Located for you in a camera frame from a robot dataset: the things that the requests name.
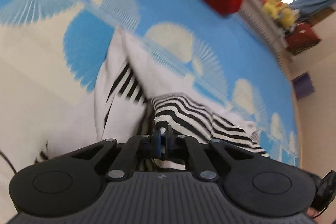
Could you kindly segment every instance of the blue cloud-patterned mat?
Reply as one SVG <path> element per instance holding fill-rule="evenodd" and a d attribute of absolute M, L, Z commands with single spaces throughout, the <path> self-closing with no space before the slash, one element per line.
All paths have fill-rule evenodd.
<path fill-rule="evenodd" d="M 12 31 L 36 32 L 43 22 L 52 29 L 61 16 L 68 22 L 64 66 L 87 92 L 122 26 L 142 38 L 157 62 L 191 77 L 200 93 L 255 121 L 272 158 L 298 165 L 290 84 L 238 15 L 221 17 L 202 0 L 0 0 L 0 27 Z M 50 40 L 53 32 L 44 35 Z"/>

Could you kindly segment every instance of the plush toy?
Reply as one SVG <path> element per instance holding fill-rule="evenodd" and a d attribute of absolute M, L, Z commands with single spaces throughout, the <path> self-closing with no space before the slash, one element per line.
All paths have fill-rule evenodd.
<path fill-rule="evenodd" d="M 263 10 L 284 29 L 289 29 L 295 24 L 295 13 L 281 0 L 264 0 Z"/>
<path fill-rule="evenodd" d="M 291 26 L 295 24 L 296 16 L 293 13 L 293 10 L 286 7 L 281 11 L 281 17 L 279 18 L 279 22 L 284 29 L 289 29 Z"/>
<path fill-rule="evenodd" d="M 281 0 L 266 0 L 262 9 L 268 13 L 273 20 L 277 20 L 279 18 L 279 9 L 278 6 Z"/>

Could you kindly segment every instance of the black and white striped fabric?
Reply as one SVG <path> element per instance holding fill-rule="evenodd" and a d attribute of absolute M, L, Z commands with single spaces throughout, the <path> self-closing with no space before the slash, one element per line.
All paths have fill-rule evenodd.
<path fill-rule="evenodd" d="M 222 139 L 245 150 L 269 156 L 240 126 L 213 113 L 186 94 L 164 95 L 151 99 L 150 103 L 157 128 L 167 128 L 169 124 L 176 135 L 192 136 L 203 143 L 211 138 Z"/>
<path fill-rule="evenodd" d="M 146 111 L 137 130 L 139 135 L 151 135 L 154 128 L 164 129 L 170 125 L 175 135 L 192 136 L 201 143 L 218 138 L 250 152 L 269 156 L 245 133 L 242 127 L 234 125 L 209 107 L 195 102 L 186 94 L 172 93 L 148 100 L 128 62 L 123 65 L 110 89 L 106 100 L 109 110 L 105 115 L 104 127 L 109 118 L 114 96 L 123 98 L 127 104 L 146 104 Z M 46 144 L 36 157 L 35 163 L 47 159 L 48 146 Z M 168 162 L 167 164 L 167 162 L 159 160 L 147 160 L 144 165 L 145 170 L 148 171 L 160 171 L 160 168 L 166 167 L 184 168 L 183 163 L 180 162 Z"/>
<path fill-rule="evenodd" d="M 129 103 L 133 104 L 144 104 L 147 102 L 143 90 L 134 75 L 134 71 L 132 70 L 128 62 L 125 62 L 123 64 L 120 74 L 113 82 L 106 103 L 108 104 L 109 99 L 115 95 L 118 95 L 121 98 L 128 100 Z M 110 102 L 110 108 L 104 118 L 104 128 L 110 114 L 111 104 L 112 102 Z"/>

